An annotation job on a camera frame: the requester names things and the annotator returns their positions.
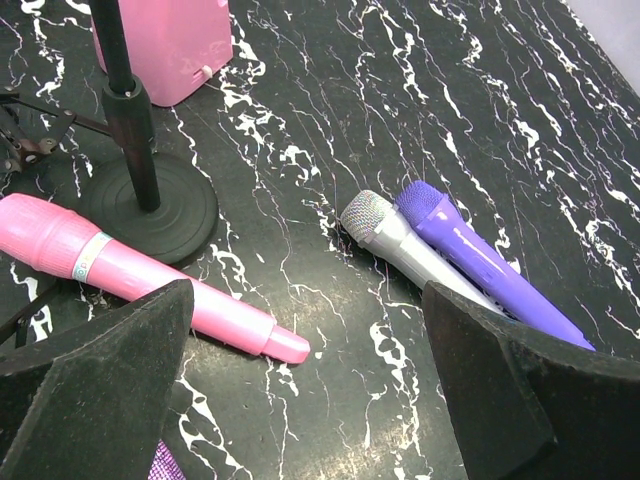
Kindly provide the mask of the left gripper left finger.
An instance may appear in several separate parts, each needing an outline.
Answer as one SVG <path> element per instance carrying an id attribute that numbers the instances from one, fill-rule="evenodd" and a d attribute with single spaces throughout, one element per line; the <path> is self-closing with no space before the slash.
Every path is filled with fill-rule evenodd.
<path id="1" fill-rule="evenodd" d="M 194 306 L 188 280 L 1 357 L 4 479 L 145 479 Z"/>

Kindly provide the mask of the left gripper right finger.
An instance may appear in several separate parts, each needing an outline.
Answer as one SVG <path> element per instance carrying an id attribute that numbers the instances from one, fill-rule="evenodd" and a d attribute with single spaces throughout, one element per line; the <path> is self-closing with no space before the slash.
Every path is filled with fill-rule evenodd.
<path id="1" fill-rule="evenodd" d="M 638 478 L 638 361 L 508 321 L 436 282 L 422 308 L 469 478 Z"/>

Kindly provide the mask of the black round-base mic stand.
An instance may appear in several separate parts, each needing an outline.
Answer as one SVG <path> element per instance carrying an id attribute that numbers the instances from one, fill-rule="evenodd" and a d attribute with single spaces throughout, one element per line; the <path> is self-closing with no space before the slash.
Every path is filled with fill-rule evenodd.
<path id="1" fill-rule="evenodd" d="M 79 211 L 125 245 L 183 268 L 211 242 L 218 198 L 197 167 L 156 151 L 151 102 L 130 65 L 118 2 L 93 1 L 90 8 L 107 72 L 101 105 L 123 157 L 98 167 Z"/>

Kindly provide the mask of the silver microphone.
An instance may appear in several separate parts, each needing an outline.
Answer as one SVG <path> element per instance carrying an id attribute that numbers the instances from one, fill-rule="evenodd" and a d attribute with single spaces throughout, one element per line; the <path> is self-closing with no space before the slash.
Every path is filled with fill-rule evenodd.
<path id="1" fill-rule="evenodd" d="M 392 264 L 419 288 L 429 281 L 438 282 L 495 313 L 503 313 L 420 239 L 394 205 L 376 192 L 360 191 L 342 211 L 340 224 L 360 247 Z"/>

